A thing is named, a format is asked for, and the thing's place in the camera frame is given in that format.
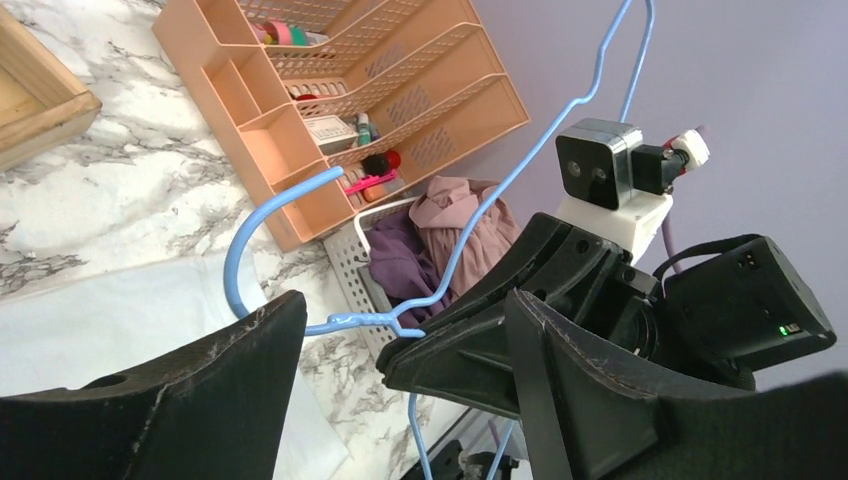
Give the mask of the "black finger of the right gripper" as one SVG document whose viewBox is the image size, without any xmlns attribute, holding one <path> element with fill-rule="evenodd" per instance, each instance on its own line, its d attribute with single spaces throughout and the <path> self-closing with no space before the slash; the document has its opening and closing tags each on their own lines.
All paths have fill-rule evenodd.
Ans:
<svg viewBox="0 0 848 480">
<path fill-rule="evenodd" d="M 423 323 L 423 338 L 396 339 L 382 349 L 376 367 L 384 385 L 518 417 L 503 301 L 519 289 L 561 313 L 572 312 L 566 265 L 576 245 L 573 231 L 553 216 L 535 214 L 480 281 Z"/>
</svg>

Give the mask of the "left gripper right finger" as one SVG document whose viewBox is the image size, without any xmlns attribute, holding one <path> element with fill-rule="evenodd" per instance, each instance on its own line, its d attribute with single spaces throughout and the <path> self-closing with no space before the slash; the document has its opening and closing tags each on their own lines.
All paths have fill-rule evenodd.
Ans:
<svg viewBox="0 0 848 480">
<path fill-rule="evenodd" d="M 537 479 L 843 479 L 847 376 L 764 392 L 698 380 L 604 340 L 520 290 L 505 300 Z"/>
</svg>

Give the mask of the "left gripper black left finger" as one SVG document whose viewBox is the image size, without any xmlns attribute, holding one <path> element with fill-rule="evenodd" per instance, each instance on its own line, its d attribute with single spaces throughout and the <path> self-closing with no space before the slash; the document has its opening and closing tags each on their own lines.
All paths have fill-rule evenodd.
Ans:
<svg viewBox="0 0 848 480">
<path fill-rule="evenodd" d="M 289 291 L 88 385 L 4 397 L 5 479 L 269 479 L 303 345 Z"/>
</svg>

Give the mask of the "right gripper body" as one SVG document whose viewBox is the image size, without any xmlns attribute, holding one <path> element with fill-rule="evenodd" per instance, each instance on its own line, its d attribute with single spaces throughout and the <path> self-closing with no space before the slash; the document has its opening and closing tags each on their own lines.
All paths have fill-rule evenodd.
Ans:
<svg viewBox="0 0 848 480">
<path fill-rule="evenodd" d="M 527 223 L 513 251 L 524 264 L 513 286 L 566 319 L 643 358 L 660 353 L 654 307 L 659 281 L 631 265 L 614 242 L 545 213 Z"/>
</svg>

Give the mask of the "blue wire hanger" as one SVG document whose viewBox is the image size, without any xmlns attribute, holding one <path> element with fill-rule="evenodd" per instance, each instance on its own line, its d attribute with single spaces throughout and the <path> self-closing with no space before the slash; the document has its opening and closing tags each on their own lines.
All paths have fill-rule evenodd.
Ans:
<svg viewBox="0 0 848 480">
<path fill-rule="evenodd" d="M 639 82 L 639 77 L 642 72 L 643 63 L 647 54 L 647 50 L 649 48 L 649 43 L 652 37 L 655 23 L 655 1 L 648 0 L 644 2 L 646 8 L 645 27 L 642 34 L 638 54 L 631 73 L 631 78 L 620 110 L 618 120 L 621 122 L 623 122 L 627 118 L 627 115 L 630 111 L 632 98 Z M 523 172 L 523 170 L 538 155 L 542 147 L 550 140 L 550 138 L 557 131 L 562 122 L 571 113 L 571 111 L 575 107 L 588 104 L 593 100 L 602 82 L 606 51 L 613 37 L 615 36 L 620 26 L 620 23 L 622 22 L 625 14 L 627 13 L 631 3 L 632 1 L 623 1 L 598 47 L 593 72 L 593 79 L 588 92 L 582 97 L 576 97 L 571 99 L 562 108 L 559 114 L 543 132 L 541 137 L 536 141 L 536 143 L 525 155 L 525 157 L 513 168 L 513 170 L 503 179 L 503 181 L 496 186 L 493 193 L 486 197 L 485 200 L 483 200 L 483 202 L 480 204 L 480 206 L 476 208 L 476 210 L 473 212 L 468 222 L 466 223 L 464 229 L 461 231 L 459 240 L 457 241 L 457 244 L 454 247 L 452 254 L 449 258 L 448 264 L 446 266 L 444 275 L 442 277 L 441 285 L 438 287 L 435 293 L 429 297 L 421 297 L 404 301 L 400 305 L 394 307 L 388 313 L 332 314 L 327 317 L 327 321 L 324 324 L 305 327 L 305 336 L 308 337 L 326 335 L 338 331 L 363 326 L 387 326 L 396 334 L 397 337 L 405 339 L 419 339 L 423 338 L 426 335 L 420 328 L 413 329 L 401 327 L 398 321 L 398 316 L 401 313 L 407 312 L 413 308 L 423 308 L 432 306 L 436 303 L 437 300 L 441 300 L 444 297 L 447 292 L 450 280 L 452 279 L 456 267 L 459 263 L 463 248 L 470 239 L 474 228 L 476 227 L 478 222 L 483 218 L 487 210 L 495 204 L 496 200 L 499 199 L 499 197 L 504 193 L 504 191 L 513 183 L 514 180 L 516 180 L 516 178 Z M 248 309 L 246 308 L 243 302 L 239 289 L 238 273 L 242 254 L 253 233 L 259 228 L 262 223 L 264 223 L 264 221 L 268 217 L 270 217 L 272 213 L 277 212 L 283 206 L 292 203 L 293 201 L 305 196 L 308 193 L 311 193 L 319 187 L 322 187 L 332 181 L 339 179 L 342 174 L 342 167 L 331 167 L 329 169 L 321 171 L 320 173 L 312 177 L 307 178 L 306 180 L 297 183 L 293 187 L 284 190 L 282 193 L 274 195 L 271 199 L 267 200 L 259 207 L 257 207 L 255 211 L 251 213 L 238 228 L 227 250 L 223 270 L 223 288 L 225 298 L 230 307 L 230 310 L 238 319 L 242 319 L 248 315 Z M 418 420 L 416 418 L 416 407 L 417 395 L 410 394 L 407 407 L 407 417 L 419 454 L 419 465 L 421 467 L 423 479 L 434 479 L 426 444 L 424 442 L 423 435 Z"/>
</svg>

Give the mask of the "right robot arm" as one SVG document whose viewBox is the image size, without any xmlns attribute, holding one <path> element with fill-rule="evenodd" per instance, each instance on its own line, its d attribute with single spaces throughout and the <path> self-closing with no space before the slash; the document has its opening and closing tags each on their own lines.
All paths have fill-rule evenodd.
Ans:
<svg viewBox="0 0 848 480">
<path fill-rule="evenodd" d="M 516 289 L 643 359 L 735 388 L 834 345 L 818 300 L 771 238 L 705 242 L 682 257 L 697 264 L 646 273 L 612 241 L 538 213 L 478 283 L 422 324 L 422 338 L 385 346 L 377 369 L 390 389 L 517 417 L 504 307 Z"/>
</svg>

